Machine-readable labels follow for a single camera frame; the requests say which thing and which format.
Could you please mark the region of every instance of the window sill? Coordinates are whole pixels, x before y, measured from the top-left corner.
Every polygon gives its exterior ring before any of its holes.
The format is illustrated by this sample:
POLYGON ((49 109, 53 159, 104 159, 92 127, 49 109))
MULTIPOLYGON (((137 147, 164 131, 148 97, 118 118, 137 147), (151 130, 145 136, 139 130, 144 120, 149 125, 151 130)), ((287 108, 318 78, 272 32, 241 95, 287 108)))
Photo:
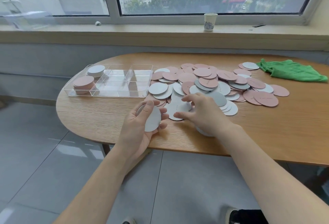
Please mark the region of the window sill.
POLYGON ((329 51, 329 35, 314 26, 57 25, 40 31, 0 26, 0 43, 83 44, 329 51))

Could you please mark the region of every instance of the clear plastic organizer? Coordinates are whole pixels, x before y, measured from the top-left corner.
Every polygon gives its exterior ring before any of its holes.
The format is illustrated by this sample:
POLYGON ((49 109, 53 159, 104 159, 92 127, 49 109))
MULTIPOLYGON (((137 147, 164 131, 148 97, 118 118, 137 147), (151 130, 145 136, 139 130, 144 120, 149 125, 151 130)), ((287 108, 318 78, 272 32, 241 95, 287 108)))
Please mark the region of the clear plastic organizer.
POLYGON ((153 65, 125 64, 91 64, 79 72, 64 86, 64 91, 70 97, 126 97, 144 98, 148 94, 151 83, 153 65), (87 93, 76 91, 73 84, 79 77, 85 76, 88 69, 94 65, 104 65, 104 74, 94 79, 94 87, 87 93))

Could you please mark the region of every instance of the hand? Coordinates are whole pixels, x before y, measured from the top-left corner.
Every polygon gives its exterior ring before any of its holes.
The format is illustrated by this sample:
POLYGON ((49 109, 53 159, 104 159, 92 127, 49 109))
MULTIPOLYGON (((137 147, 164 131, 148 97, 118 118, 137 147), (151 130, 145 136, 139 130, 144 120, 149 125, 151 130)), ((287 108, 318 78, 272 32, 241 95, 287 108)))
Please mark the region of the hand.
MULTIPOLYGON (((159 100, 140 102, 127 114, 121 128, 119 140, 115 146, 120 148, 123 155, 128 159, 133 161, 140 157, 149 145, 152 135, 167 127, 167 123, 160 123, 156 130, 152 132, 144 131, 147 118, 150 116, 153 107, 159 105, 159 103, 159 100), (142 105, 145 105, 145 107, 136 116, 142 105)), ((166 108, 160 108, 161 120, 169 118, 166 112, 166 108)))
POLYGON ((234 124, 225 116, 211 97, 204 94, 189 94, 182 101, 191 102, 195 105, 194 112, 176 112, 174 117, 190 120, 203 131, 218 137, 234 124))

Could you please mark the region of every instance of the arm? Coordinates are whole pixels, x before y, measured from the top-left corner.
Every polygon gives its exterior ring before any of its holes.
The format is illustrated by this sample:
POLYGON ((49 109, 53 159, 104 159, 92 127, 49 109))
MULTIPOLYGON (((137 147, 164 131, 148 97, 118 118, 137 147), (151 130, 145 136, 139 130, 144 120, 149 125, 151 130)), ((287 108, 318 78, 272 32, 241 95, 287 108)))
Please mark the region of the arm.
POLYGON ((231 154, 270 224, 326 223, 329 206, 271 159, 239 125, 233 124, 212 98, 190 94, 195 112, 177 112, 215 136, 231 154))
MULTIPOLYGON (((146 150, 152 135, 167 126, 160 123, 157 130, 144 132, 147 118, 154 105, 159 103, 158 100, 148 101, 137 117, 137 110, 146 102, 141 102, 128 113, 119 140, 54 224, 106 223, 130 165, 146 150)), ((160 109, 162 120, 169 117, 166 111, 166 108, 160 109)))

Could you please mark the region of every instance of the microfiber towel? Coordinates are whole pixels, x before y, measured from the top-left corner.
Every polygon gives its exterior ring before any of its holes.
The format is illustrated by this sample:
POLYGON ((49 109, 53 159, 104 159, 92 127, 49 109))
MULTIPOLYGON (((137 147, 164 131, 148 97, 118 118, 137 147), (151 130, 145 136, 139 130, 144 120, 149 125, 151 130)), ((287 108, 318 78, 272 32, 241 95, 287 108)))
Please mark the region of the microfiber towel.
POLYGON ((310 65, 302 65, 290 59, 285 61, 269 61, 261 59, 257 65, 272 77, 280 77, 303 82, 327 82, 328 77, 323 76, 310 65))

